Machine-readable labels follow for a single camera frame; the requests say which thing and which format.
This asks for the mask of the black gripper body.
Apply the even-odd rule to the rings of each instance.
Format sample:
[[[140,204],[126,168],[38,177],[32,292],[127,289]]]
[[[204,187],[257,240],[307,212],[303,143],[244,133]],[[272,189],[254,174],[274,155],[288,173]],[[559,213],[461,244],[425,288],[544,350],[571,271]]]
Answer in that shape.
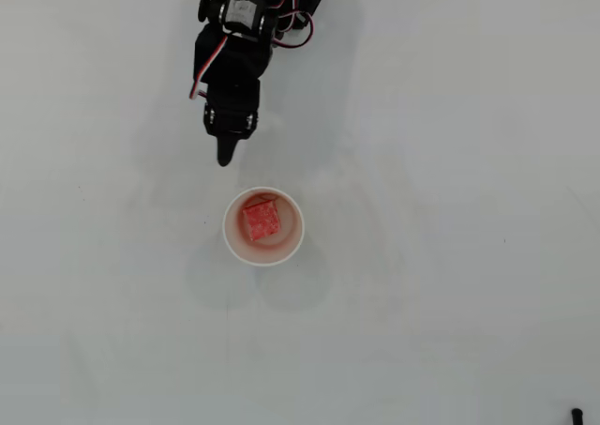
[[[258,125],[259,80],[248,83],[209,84],[203,123],[209,135],[250,137]]]

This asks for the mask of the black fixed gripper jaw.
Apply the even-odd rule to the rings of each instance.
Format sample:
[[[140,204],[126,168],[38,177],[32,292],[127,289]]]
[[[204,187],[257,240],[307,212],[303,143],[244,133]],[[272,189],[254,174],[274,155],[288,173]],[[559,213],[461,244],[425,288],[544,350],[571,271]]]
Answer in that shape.
[[[226,167],[231,163],[235,148],[241,140],[241,137],[236,133],[227,133],[218,135],[216,139],[217,162],[221,167]]]

